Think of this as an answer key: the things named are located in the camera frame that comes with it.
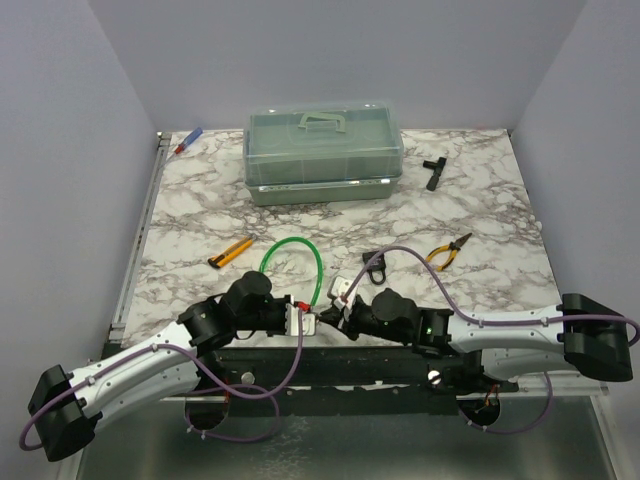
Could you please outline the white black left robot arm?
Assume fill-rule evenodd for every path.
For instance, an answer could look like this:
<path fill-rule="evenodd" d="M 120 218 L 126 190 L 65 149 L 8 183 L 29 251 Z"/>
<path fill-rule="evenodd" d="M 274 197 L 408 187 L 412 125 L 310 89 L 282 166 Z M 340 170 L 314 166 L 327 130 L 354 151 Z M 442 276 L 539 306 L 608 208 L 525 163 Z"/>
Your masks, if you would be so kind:
<path fill-rule="evenodd" d="M 19 437 L 23 451 L 42 450 L 50 462 L 84 449 L 98 428 L 119 414 L 163 397 L 225 391 L 246 400 L 273 399 L 292 374 L 270 390 L 233 386 L 216 353 L 240 330 L 303 335 L 304 308 L 291 295 L 276 298 L 268 277 L 250 271 L 224 294 L 187 308 L 148 339 L 72 371 L 56 364 L 39 377 Z"/>

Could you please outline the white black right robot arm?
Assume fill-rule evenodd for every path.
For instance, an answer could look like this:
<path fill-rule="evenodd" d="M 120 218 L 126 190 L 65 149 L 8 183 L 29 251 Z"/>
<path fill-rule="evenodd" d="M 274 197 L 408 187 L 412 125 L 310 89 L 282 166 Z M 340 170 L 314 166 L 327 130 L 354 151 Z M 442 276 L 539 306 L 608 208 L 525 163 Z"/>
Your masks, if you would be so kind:
<path fill-rule="evenodd" d="M 351 340 L 369 335 L 427 358 L 459 358 L 461 372 L 443 379 L 474 392 L 494 381 L 551 371 L 575 370 L 608 382 L 633 378 L 622 315 L 576 293 L 538 310 L 476 313 L 420 307 L 387 288 L 371 302 L 336 297 L 319 319 Z"/>

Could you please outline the black padlock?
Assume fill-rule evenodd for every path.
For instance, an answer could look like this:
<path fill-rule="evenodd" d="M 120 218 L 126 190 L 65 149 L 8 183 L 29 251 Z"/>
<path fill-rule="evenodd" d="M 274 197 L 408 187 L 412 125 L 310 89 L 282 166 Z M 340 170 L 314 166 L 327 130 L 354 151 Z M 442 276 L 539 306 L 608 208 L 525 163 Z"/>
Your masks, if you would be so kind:
<path fill-rule="evenodd" d="M 371 283 L 376 286 L 383 285 L 387 280 L 384 255 L 377 251 L 369 251 L 362 254 L 362 260 Z"/>

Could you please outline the green cable lock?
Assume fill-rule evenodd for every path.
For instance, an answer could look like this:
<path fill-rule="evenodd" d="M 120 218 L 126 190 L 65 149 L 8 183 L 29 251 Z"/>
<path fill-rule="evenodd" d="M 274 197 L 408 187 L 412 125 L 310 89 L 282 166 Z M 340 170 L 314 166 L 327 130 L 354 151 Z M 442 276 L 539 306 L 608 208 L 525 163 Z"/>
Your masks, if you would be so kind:
<path fill-rule="evenodd" d="M 288 245 L 288 244 L 293 244 L 293 243 L 297 243 L 297 244 L 302 244 L 304 246 L 306 246 L 315 261 L 315 265 L 316 265 L 316 280 L 315 280 L 315 284 L 314 284 L 314 290 L 309 302 L 309 305 L 311 307 L 314 307 L 320 297 L 320 293 L 322 290 L 322 285 L 323 285 L 323 280 L 324 280 L 324 265 L 323 265 L 323 261 L 320 255 L 319 250 L 316 248 L 316 246 L 308 239 L 303 238 L 303 237 L 299 237 L 299 236 L 290 236 L 290 237 L 286 237 L 284 239 L 281 239 L 279 241 L 277 241 L 276 243 L 274 243 L 268 250 L 267 252 L 264 254 L 264 256 L 262 257 L 262 260 L 260 262 L 258 271 L 260 273 L 264 273 L 266 271 L 267 265 L 269 260 L 271 259 L 271 257 L 273 256 L 273 254 L 279 250 L 281 247 Z"/>

